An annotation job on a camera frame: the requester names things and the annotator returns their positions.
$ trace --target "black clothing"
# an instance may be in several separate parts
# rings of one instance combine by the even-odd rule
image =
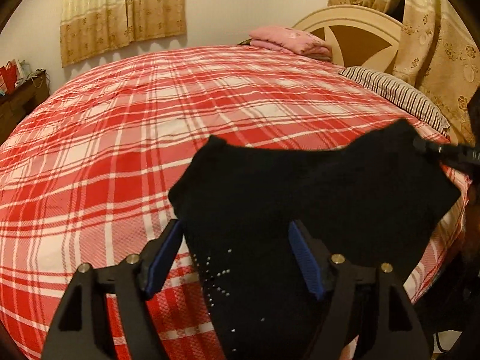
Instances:
[[[417,153],[405,120],[341,150],[234,147],[210,137],[169,199],[183,222],[228,359],[300,359],[325,304],[303,281],[287,238],[300,219],[352,263],[412,272],[460,197]]]

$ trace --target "white wall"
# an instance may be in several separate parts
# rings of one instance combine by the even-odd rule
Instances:
[[[187,34],[133,43],[62,68],[60,19],[62,0],[23,0],[0,33],[0,64],[10,59],[26,60],[32,69],[44,68],[50,75],[50,90],[95,66],[152,51],[215,44],[235,44],[249,30],[265,25],[294,25],[296,21],[326,6],[327,0],[186,0]]]

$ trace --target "plaid blanket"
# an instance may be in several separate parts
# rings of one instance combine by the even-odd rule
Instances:
[[[0,148],[0,320],[26,356],[39,359],[80,263],[116,264],[159,236],[173,215],[167,192],[210,134],[332,149],[404,117],[446,141],[338,70],[249,46],[157,52],[92,69],[25,118]],[[462,232],[468,180],[445,171],[462,198],[406,283],[413,301]],[[119,358],[128,359],[115,297],[107,301]],[[148,307],[172,360],[224,358],[185,244]]]

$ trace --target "folded pink blanket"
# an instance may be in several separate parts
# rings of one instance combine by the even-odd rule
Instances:
[[[293,28],[280,26],[260,27],[251,31],[249,36],[255,40],[276,44],[277,46],[290,50],[294,54],[322,54],[325,51],[324,48],[326,48],[328,55],[330,57],[332,56],[332,47],[323,39],[309,32],[295,30]]]
[[[289,49],[279,46],[276,43],[268,42],[267,40],[252,39],[250,41],[250,46],[262,47],[262,48],[273,50],[273,51],[279,51],[285,54],[295,54]],[[313,59],[319,59],[322,61],[332,60],[332,52],[324,46],[314,46],[308,54],[303,54],[303,55]]]

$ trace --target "silver bolt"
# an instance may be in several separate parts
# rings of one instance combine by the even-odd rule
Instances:
[[[80,264],[77,268],[78,272],[84,274],[90,269],[91,265],[87,262],[84,262],[83,264]]]
[[[345,262],[345,257],[339,253],[333,254],[331,258],[334,264],[343,264]]]
[[[140,261],[140,256],[138,254],[131,254],[127,256],[127,263],[130,265],[136,264]]]
[[[387,262],[384,262],[381,266],[380,269],[384,271],[386,274],[392,273],[393,271],[393,266]]]

